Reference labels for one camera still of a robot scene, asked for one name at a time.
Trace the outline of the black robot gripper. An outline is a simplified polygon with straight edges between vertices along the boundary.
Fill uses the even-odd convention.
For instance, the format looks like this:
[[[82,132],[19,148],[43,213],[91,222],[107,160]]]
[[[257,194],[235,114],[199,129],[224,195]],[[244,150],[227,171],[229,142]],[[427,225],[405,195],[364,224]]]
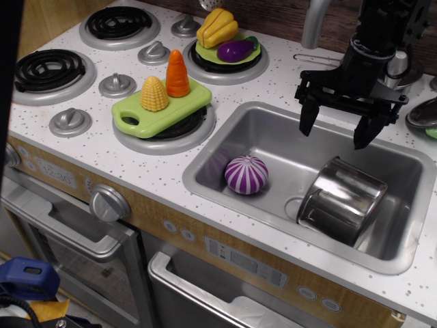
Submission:
[[[406,96],[379,82],[380,75],[403,42],[375,37],[351,37],[341,64],[332,70],[303,70],[295,98],[302,105],[299,129],[309,136],[321,106],[359,116],[354,130],[354,149],[367,147],[386,124],[397,121]]]

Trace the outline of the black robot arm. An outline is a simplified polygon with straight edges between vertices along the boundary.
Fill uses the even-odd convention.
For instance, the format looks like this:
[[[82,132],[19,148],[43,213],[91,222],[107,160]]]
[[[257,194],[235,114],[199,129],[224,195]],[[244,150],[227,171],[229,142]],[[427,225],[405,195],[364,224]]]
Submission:
[[[354,147],[368,146],[385,126],[396,123],[408,97],[380,82],[398,49],[429,26],[430,1],[363,1],[358,25],[341,63],[333,70],[303,70],[295,98],[302,106],[299,129],[309,135],[321,106],[360,116]]]

